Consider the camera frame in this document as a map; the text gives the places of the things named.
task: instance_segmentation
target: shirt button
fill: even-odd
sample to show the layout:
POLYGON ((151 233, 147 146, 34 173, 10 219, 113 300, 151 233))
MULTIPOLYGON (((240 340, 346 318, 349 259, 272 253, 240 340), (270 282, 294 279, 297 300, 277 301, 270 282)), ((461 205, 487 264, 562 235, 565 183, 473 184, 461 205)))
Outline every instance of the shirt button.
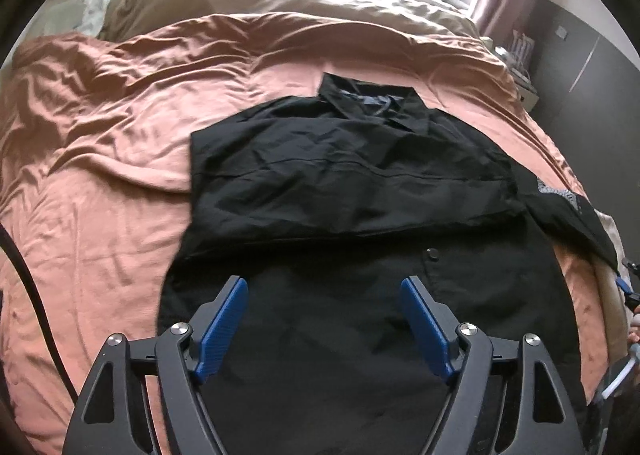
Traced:
POLYGON ((427 256, 431 261, 438 261, 440 259, 440 252, 436 248, 430 247, 427 249, 427 256))

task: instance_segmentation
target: pink bedsheet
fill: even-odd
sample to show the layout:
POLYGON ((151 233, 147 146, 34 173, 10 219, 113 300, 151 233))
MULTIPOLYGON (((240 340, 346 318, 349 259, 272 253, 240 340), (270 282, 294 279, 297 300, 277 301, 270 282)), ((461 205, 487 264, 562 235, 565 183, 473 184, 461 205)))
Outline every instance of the pink bedsheet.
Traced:
MULTIPOLYGON (((413 86, 545 183, 583 193, 504 67, 471 38, 297 14, 214 15, 121 44, 37 39, 18 49, 14 67, 0 104, 0 218, 78 390, 108 334, 155 333, 162 280, 190 217, 190 133, 268 99, 315 95, 323 72, 413 86)), ((591 395, 607 366, 593 267, 565 245, 556 254, 591 395)), ((0 355, 16 421, 39 452, 57 454, 71 403, 8 262, 0 284, 0 355)))

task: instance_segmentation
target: light switch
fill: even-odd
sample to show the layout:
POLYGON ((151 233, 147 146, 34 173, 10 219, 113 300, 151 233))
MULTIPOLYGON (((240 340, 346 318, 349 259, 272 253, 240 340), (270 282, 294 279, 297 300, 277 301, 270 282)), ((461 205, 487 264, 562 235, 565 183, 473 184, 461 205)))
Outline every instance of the light switch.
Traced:
POLYGON ((556 29, 556 34, 560 39, 566 40, 566 35, 569 33, 562 25, 558 25, 558 28, 556 29))

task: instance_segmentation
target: silver bolt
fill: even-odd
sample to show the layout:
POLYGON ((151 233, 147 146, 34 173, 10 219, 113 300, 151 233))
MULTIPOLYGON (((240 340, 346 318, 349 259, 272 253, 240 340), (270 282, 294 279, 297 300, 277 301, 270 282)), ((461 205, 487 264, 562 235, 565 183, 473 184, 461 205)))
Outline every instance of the silver bolt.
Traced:
POLYGON ((462 332, 465 336, 474 336, 478 333, 478 327, 476 327, 473 323, 463 323, 460 325, 460 332, 462 332))
POLYGON ((540 343, 542 343, 540 337, 536 336, 535 334, 524 334, 524 340, 532 347, 536 347, 540 345, 540 343))
POLYGON ((189 330, 189 326, 187 323, 174 323, 171 325, 171 334, 175 334, 176 336, 180 336, 189 330))
POLYGON ((110 347, 114 347, 116 345, 120 345, 122 343, 122 340, 122 334, 112 334, 107 338, 107 345, 109 345, 110 347))

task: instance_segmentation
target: folded black garment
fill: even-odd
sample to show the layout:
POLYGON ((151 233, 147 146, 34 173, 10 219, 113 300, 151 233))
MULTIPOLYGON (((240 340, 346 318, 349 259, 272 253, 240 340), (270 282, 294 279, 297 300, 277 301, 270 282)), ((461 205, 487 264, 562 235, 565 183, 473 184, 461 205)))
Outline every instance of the folded black garment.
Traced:
POLYGON ((542 337, 582 417, 574 307, 545 231, 615 267, 612 244, 587 200, 412 88, 326 74, 315 97, 194 132, 191 174, 158 328, 247 280, 204 387, 230 453, 420 453, 446 389, 398 305, 411 275, 488 335, 542 337))

